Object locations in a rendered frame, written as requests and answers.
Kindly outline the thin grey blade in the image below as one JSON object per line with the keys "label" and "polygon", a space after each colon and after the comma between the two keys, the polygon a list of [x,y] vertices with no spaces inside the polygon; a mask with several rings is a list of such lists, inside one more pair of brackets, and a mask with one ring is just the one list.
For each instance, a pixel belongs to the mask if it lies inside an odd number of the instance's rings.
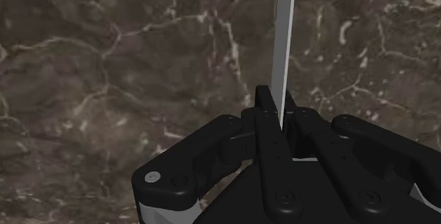
{"label": "thin grey blade", "polygon": [[277,0],[274,33],[274,52],[271,70],[271,95],[274,100],[278,122],[283,128],[288,62],[295,0]]}

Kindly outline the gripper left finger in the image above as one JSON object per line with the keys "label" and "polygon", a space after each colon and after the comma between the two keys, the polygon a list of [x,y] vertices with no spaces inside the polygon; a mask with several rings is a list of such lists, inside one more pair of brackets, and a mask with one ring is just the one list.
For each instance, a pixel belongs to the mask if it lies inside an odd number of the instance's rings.
{"label": "gripper left finger", "polygon": [[136,169],[140,224],[298,224],[304,201],[268,86]]}

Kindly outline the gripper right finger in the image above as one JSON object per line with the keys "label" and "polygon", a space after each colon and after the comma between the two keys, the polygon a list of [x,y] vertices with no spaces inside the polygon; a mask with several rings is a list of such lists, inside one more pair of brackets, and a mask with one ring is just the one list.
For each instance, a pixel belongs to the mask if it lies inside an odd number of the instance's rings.
{"label": "gripper right finger", "polygon": [[328,122],[285,96],[349,216],[359,224],[441,224],[441,153],[350,114]]}

